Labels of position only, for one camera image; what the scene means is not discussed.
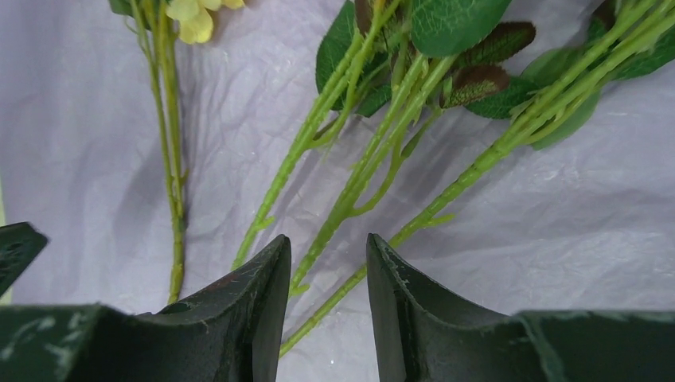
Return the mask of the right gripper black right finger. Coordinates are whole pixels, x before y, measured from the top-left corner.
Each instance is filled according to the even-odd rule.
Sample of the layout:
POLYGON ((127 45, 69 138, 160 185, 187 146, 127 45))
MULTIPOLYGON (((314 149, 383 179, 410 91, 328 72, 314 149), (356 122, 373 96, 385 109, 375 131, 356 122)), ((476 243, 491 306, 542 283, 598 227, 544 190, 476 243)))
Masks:
POLYGON ((382 381, 671 381, 671 311, 499 314, 448 290, 380 236, 366 241, 382 381))

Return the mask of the pink flower stem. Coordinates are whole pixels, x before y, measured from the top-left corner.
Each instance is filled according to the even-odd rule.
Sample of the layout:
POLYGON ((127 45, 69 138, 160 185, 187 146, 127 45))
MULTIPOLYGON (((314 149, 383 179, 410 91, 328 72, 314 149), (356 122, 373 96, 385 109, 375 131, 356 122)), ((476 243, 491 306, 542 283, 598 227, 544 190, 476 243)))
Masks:
POLYGON ((337 105, 319 127, 318 144, 330 149, 353 116, 384 117, 351 169, 329 215, 290 281, 290 293, 305 292, 305 279, 338 228, 380 202, 425 126, 422 114, 437 119, 503 92, 512 80, 503 63, 530 45, 536 27, 530 21, 506 21, 506 1, 402 1, 393 20, 375 40, 363 75, 368 87, 343 116, 337 105))
POLYGON ((341 114, 347 116, 355 106, 358 91, 368 87, 370 78, 363 75, 363 67, 373 54, 376 38, 391 23, 401 4, 402 1, 343 2, 318 45, 314 74, 318 95, 244 234, 232 262, 233 271, 244 265, 258 233, 274 220, 271 208, 301 157, 318 144, 316 134, 329 112, 338 105, 341 114))

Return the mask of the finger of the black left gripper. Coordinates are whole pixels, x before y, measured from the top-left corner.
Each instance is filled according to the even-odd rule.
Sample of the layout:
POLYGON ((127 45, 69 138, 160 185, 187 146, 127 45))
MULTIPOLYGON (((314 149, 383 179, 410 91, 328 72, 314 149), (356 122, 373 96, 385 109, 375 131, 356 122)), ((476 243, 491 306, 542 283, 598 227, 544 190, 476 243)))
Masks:
POLYGON ((1 227, 1 296, 3 296, 49 243, 30 222, 1 227))

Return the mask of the pink and white flower bunch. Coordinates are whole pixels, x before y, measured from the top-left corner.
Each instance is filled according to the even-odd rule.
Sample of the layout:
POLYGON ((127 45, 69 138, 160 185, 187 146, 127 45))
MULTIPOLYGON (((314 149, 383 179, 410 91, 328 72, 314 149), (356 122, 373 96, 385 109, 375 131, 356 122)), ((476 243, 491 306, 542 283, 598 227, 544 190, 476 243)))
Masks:
MULTIPOLYGON (((673 59, 673 2, 599 2, 589 14, 580 43, 545 51, 522 72, 506 71, 512 84, 503 92, 455 107, 486 119, 504 119, 508 126, 393 236, 393 243, 401 244, 420 230, 451 220, 446 207, 515 149, 540 150, 573 134, 594 112, 609 83, 646 76, 673 59)), ((413 153, 437 119, 428 114, 419 117, 425 131, 413 153)))

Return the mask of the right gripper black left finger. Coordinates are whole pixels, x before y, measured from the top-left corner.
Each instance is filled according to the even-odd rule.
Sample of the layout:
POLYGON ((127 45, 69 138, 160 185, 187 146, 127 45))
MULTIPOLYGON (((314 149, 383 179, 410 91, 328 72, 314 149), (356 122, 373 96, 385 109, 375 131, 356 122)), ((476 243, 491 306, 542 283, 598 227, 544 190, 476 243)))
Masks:
POLYGON ((157 313, 110 306, 6 306, 4 381, 273 381, 289 291, 291 242, 157 313))

